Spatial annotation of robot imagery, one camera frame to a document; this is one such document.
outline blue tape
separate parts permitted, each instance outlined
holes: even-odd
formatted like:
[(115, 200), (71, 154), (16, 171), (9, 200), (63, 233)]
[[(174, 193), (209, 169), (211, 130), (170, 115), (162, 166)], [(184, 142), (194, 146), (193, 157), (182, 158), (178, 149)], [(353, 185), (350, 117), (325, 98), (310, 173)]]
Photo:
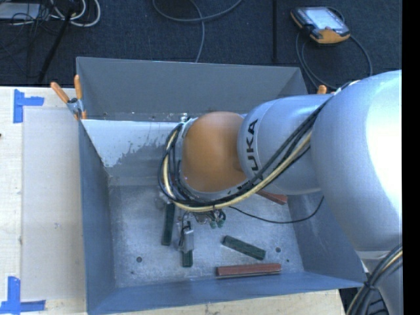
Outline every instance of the blue tape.
[(20, 280), (14, 276), (7, 278), (7, 301), (0, 304), (0, 314), (20, 315), (21, 312), (36, 312), (44, 310), (45, 300), (20, 302)]
[(24, 106), (42, 106), (44, 104), (43, 97), (25, 98), (25, 93), (18, 89), (14, 90), (14, 109), (13, 123), (21, 123), (24, 120)]

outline yellow cable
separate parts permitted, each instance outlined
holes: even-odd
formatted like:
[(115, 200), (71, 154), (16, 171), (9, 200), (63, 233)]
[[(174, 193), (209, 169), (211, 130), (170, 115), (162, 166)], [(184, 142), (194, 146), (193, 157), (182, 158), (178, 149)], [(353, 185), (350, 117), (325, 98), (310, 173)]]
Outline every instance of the yellow cable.
[(187, 210), (187, 211), (193, 211), (193, 212), (201, 213), (201, 212), (206, 212), (206, 211), (212, 211), (214, 209), (222, 209), (223, 207), (228, 207), (229, 205), (234, 205), (237, 202), (242, 201), (245, 198), (248, 198), (249, 196), (255, 194), (258, 191), (260, 191), (268, 183), (270, 183), (278, 175), (280, 175), (287, 168), (287, 166), (297, 157), (299, 152), (310, 142), (311, 133), (312, 132), (309, 132), (309, 134), (307, 134), (307, 136), (296, 147), (296, 149), (292, 152), (292, 154), (282, 164), (278, 165), (277, 168), (275, 168), (275, 170), (273, 170), (273, 172), (271, 172), (264, 180), (262, 180), (256, 186), (252, 187), (252, 189), (248, 190), (246, 193), (244, 193), (241, 196), (238, 196), (234, 199), (231, 199), (230, 201), (220, 203), (220, 204), (216, 204), (216, 205), (211, 205), (211, 206), (203, 206), (203, 207), (189, 207), (188, 205), (185, 205), (181, 202), (176, 201), (176, 198), (175, 198), (175, 196), (174, 196), (174, 194), (173, 194), (173, 192), (172, 192), (172, 190), (169, 186), (169, 180), (167, 178), (167, 165), (168, 165), (169, 156), (166, 156), (165, 159), (163, 160), (163, 180), (164, 180), (164, 183), (165, 183), (166, 190), (174, 197), (174, 199), (172, 199), (173, 203), (177, 207), (179, 207), (183, 210)]

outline cylindrical object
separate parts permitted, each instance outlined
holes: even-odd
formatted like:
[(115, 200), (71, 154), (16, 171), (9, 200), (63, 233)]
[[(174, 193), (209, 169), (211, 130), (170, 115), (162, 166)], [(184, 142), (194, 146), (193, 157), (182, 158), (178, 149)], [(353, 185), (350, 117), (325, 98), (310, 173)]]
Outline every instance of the cylindrical object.
[[(238, 135), (239, 159), (247, 178), (252, 179), (258, 174), (294, 130), (330, 97), (330, 94), (289, 96), (266, 102), (251, 110)], [(266, 175), (276, 168), (283, 155), (284, 152), (277, 157), (265, 172)], [(264, 190), (285, 195), (319, 191), (310, 153), (305, 153)]]
[(337, 93), (316, 119), (310, 153), (325, 200), (360, 256), (398, 245), (401, 71), (363, 79)]

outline handheld device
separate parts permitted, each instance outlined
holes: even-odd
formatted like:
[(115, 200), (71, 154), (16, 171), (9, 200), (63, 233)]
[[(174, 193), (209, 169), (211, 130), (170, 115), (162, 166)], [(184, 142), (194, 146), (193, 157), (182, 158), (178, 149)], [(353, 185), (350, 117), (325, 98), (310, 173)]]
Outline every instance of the handheld device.
[(319, 45), (335, 45), (350, 37), (345, 23), (327, 7), (296, 7), (291, 17)]

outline wooden table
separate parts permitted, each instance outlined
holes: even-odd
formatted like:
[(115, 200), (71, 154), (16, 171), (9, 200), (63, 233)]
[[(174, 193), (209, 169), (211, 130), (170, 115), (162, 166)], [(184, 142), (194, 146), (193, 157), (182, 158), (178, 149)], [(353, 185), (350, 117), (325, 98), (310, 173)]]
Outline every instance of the wooden table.
[[(25, 92), (25, 97), (41, 96), (44, 104), (39, 109), (63, 109), (66, 105), (50, 88), (0, 87), (0, 301), (7, 295), (7, 277), (20, 278), (22, 285), (22, 192), (23, 188), (23, 123), (13, 123), (14, 90)], [(65, 90), (70, 98), (74, 89)], [(74, 120), (69, 113), (68, 120)], [(59, 267), (65, 273), (66, 266)], [(86, 314), (83, 297), (46, 299), (45, 310), (33, 314)], [(317, 314), (343, 315), (344, 309), (337, 290), (280, 295), (225, 303), (208, 303), (160, 310), (147, 310), (131, 314)]]

